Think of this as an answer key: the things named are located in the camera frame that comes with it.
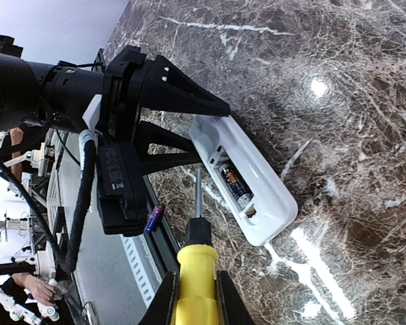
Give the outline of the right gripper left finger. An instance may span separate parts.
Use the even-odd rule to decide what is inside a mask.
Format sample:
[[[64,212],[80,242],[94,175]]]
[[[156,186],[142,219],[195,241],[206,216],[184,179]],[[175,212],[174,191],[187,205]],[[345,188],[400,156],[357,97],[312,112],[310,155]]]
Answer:
[[[138,325],[174,324],[179,293],[179,273],[167,272]]]

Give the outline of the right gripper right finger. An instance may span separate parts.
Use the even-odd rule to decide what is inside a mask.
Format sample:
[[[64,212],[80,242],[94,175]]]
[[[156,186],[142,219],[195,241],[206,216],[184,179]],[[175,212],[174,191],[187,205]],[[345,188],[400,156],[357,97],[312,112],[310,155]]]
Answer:
[[[227,271],[217,271],[216,297],[219,324],[254,324]]]

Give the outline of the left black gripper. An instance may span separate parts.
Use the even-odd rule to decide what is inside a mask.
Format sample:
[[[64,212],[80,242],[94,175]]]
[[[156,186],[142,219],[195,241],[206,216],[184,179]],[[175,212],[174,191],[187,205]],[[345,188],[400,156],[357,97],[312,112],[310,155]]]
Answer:
[[[118,142],[131,142],[136,105],[184,114],[229,116],[221,98],[199,86],[164,56],[145,60],[141,48],[127,45],[106,66],[103,78],[99,129]],[[190,139],[158,125],[141,121],[137,153],[142,175],[202,162]]]

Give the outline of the yellow handled screwdriver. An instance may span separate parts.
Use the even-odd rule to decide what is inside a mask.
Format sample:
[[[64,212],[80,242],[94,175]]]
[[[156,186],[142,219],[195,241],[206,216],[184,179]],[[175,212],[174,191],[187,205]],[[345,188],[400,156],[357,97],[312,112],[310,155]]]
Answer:
[[[202,172],[196,175],[196,215],[185,227],[180,264],[176,324],[218,324],[215,265],[219,258],[212,246],[211,224],[202,215]]]

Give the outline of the blue battery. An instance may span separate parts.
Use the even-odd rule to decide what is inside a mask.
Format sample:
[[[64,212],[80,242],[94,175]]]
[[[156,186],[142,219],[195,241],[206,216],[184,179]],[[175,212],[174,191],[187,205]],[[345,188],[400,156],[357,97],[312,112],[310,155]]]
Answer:
[[[152,233],[156,229],[158,222],[162,218],[163,214],[164,214],[164,205],[157,204],[153,208],[153,210],[149,216],[148,222],[145,226],[146,233]]]

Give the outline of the white remote control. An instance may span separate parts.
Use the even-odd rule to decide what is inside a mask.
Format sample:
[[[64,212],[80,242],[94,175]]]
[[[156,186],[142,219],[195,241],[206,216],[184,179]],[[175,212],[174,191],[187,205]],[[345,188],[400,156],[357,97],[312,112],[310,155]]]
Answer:
[[[235,120],[197,115],[189,136],[209,175],[252,246],[262,246],[286,229],[298,214],[287,187]],[[233,165],[253,196],[243,209],[221,177],[219,167]]]

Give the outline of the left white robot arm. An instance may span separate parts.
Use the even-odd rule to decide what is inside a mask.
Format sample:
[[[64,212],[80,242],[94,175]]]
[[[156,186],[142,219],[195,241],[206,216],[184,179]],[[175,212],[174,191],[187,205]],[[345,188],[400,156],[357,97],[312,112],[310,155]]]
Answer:
[[[0,132],[21,124],[80,133],[83,115],[99,95],[99,131],[113,142],[133,144],[144,175],[199,161],[193,144],[155,124],[141,111],[229,116],[229,104],[192,81],[163,56],[150,60],[128,45],[93,70],[60,62],[27,62],[11,37],[0,35]]]

